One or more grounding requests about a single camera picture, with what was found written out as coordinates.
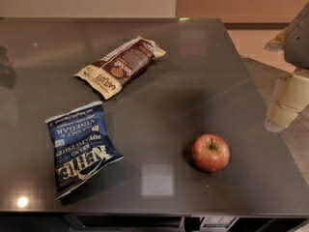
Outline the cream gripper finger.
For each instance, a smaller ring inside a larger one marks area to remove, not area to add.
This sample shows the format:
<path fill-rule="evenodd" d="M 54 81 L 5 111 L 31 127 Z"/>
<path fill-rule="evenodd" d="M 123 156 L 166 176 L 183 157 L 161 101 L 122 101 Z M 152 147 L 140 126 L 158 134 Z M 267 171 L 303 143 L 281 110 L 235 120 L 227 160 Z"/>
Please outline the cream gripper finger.
<path fill-rule="evenodd" d="M 280 132 L 309 105 L 309 71 L 280 74 L 267 108 L 265 128 Z"/>

